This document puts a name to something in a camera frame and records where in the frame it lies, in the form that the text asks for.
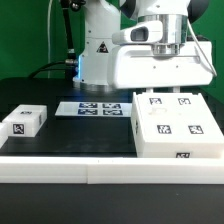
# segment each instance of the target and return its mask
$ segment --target green backdrop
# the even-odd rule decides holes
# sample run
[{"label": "green backdrop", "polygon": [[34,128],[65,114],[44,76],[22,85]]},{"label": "green backdrop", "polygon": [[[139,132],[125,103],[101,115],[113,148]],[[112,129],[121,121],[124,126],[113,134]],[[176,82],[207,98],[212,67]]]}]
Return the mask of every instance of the green backdrop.
[{"label": "green backdrop", "polygon": [[[110,0],[117,5],[117,0]],[[49,0],[0,0],[0,79],[24,77],[47,63],[47,11]],[[196,34],[213,43],[213,63],[218,77],[204,87],[224,102],[224,24],[223,0],[210,0],[209,9],[194,23]],[[83,49],[84,15],[70,13],[77,53]],[[121,27],[133,22],[122,16]],[[63,17],[58,0],[54,0],[51,18],[52,61],[66,58]]]}]

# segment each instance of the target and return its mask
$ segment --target large white box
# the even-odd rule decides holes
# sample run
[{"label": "large white box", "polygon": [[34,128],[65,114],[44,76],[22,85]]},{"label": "large white box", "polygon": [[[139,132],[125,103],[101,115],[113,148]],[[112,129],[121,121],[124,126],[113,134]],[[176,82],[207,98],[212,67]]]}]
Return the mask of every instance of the large white box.
[{"label": "large white box", "polygon": [[8,139],[7,124],[0,123],[0,148]]},{"label": "large white box", "polygon": [[46,119],[46,106],[19,105],[3,123],[7,124],[8,136],[35,137]]},{"label": "large white box", "polygon": [[201,94],[134,93],[131,123],[138,157],[223,157],[223,134]]}]

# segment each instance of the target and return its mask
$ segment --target white platform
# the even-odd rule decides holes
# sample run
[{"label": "white platform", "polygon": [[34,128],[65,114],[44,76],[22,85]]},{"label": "white platform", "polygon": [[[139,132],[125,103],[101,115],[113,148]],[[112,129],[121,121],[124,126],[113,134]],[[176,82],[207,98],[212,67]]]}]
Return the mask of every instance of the white platform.
[{"label": "white platform", "polygon": [[222,158],[224,137],[201,94],[134,94],[138,157]]}]

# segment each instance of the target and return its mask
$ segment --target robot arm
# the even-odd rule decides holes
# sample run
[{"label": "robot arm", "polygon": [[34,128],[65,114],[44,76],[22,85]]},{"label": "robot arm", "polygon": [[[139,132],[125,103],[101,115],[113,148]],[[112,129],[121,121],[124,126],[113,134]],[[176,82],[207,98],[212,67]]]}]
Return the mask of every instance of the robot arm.
[{"label": "robot arm", "polygon": [[[115,88],[155,88],[208,85],[215,75],[210,42],[187,42],[188,11],[197,0],[127,0],[121,9],[137,20],[137,26],[113,35],[113,42],[120,45],[110,53],[108,83]],[[162,23],[161,39],[140,42],[132,40],[132,31],[145,27],[148,36],[155,33],[150,29],[155,22]]]}]

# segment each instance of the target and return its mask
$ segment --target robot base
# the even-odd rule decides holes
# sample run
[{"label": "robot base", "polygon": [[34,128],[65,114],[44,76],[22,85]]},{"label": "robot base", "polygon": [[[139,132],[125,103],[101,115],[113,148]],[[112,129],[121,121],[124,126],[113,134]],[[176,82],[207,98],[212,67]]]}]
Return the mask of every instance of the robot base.
[{"label": "robot base", "polygon": [[90,92],[110,93],[116,91],[112,86],[109,85],[95,85],[73,80],[73,87],[81,90]]}]

